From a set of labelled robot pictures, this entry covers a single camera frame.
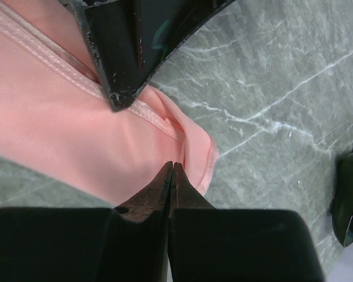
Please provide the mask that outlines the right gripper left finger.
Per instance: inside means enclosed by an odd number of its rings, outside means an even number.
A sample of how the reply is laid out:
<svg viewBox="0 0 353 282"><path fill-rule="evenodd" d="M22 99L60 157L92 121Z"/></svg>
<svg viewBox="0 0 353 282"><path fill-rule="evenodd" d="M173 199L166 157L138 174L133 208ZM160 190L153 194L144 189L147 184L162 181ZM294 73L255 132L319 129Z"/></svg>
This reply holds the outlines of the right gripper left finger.
<svg viewBox="0 0 353 282"><path fill-rule="evenodd" d="M114 208L0 208L0 281L166 281L167 162Z"/></svg>

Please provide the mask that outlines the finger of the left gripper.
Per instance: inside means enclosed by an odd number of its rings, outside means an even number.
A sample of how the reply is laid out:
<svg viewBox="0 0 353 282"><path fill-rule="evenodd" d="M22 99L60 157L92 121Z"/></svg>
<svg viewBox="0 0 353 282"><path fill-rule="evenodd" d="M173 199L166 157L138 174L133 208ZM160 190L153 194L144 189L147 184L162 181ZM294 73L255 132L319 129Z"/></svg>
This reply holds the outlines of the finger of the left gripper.
<svg viewBox="0 0 353 282"><path fill-rule="evenodd" d="M160 66L233 0L62 1L73 14L115 112L134 104Z"/></svg>

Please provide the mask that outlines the pink satin napkin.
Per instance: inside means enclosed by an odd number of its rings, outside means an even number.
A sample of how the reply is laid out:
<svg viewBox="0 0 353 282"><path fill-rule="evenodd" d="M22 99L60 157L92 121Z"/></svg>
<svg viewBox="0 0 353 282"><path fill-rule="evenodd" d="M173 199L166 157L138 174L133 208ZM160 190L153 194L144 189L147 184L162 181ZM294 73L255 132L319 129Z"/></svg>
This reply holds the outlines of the pink satin napkin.
<svg viewBox="0 0 353 282"><path fill-rule="evenodd" d="M78 25L58 1L0 1L0 156L119 204L168 161L205 194L218 152L152 86L113 112Z"/></svg>

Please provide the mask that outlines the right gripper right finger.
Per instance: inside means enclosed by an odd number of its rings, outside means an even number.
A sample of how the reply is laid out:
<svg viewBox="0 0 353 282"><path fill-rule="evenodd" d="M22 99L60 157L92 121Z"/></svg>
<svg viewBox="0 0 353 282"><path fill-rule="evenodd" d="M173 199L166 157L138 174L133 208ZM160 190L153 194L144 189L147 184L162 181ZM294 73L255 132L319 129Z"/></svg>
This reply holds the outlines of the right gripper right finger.
<svg viewBox="0 0 353 282"><path fill-rule="evenodd" d="M174 281L322 281L303 218L280 209L217 209L180 163L171 178L168 255Z"/></svg>

